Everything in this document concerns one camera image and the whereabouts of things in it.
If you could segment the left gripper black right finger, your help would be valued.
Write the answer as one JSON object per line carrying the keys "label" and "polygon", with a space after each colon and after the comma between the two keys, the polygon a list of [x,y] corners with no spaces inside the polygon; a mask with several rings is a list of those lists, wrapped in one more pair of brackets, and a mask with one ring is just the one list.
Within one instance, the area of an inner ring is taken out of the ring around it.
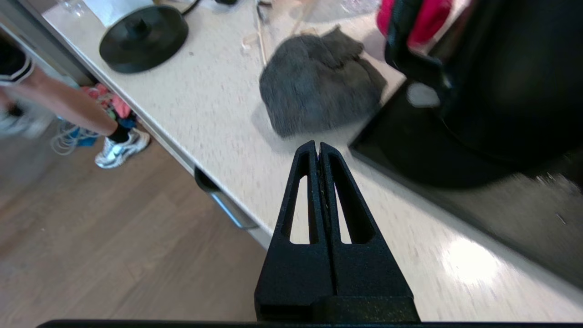
{"label": "left gripper black right finger", "polygon": [[336,295],[412,299],[412,291],[341,152],[321,143],[319,168]]}

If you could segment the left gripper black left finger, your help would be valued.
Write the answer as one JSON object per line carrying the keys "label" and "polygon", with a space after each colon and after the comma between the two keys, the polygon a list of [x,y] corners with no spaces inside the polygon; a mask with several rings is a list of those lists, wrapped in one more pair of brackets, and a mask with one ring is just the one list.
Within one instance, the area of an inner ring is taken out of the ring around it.
{"label": "left gripper black left finger", "polygon": [[[308,244],[290,241],[301,179],[307,179]],[[274,233],[254,293],[259,321],[312,321],[334,291],[314,141],[294,154]]]}

